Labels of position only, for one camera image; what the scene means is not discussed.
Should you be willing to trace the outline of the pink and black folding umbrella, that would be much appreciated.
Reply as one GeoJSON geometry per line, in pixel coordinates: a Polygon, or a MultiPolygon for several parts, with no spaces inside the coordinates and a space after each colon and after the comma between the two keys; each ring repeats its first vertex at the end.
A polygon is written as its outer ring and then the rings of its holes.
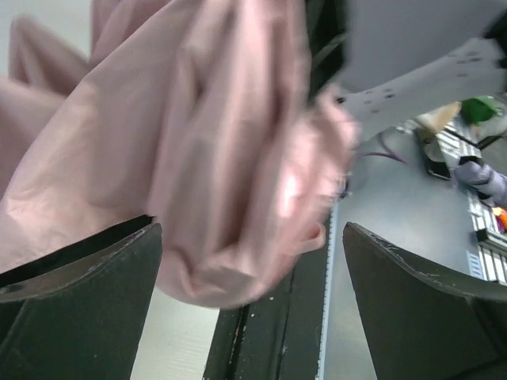
{"type": "Polygon", "coordinates": [[[322,247],[356,127],[343,1],[95,1],[89,58],[30,17],[1,80],[1,270],[162,227],[158,286],[231,307],[322,247]]]}

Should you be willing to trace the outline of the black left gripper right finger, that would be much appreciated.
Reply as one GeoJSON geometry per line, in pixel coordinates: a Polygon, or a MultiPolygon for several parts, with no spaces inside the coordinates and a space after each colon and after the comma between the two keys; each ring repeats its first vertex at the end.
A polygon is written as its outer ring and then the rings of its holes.
{"type": "Polygon", "coordinates": [[[506,288],[349,222],[343,244],[379,379],[504,379],[506,288]]]}

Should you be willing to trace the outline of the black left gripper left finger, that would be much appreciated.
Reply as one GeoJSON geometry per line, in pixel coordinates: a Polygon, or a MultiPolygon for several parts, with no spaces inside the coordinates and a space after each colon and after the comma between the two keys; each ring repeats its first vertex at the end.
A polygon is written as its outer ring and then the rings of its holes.
{"type": "Polygon", "coordinates": [[[161,257],[141,216],[3,273],[2,378],[129,378],[161,257]]]}

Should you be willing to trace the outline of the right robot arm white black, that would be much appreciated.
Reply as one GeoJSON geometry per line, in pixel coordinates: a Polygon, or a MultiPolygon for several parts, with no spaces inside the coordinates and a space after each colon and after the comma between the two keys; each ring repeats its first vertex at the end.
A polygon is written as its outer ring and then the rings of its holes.
{"type": "Polygon", "coordinates": [[[503,1],[310,1],[311,99],[331,92],[374,135],[440,106],[506,91],[503,1]]]}

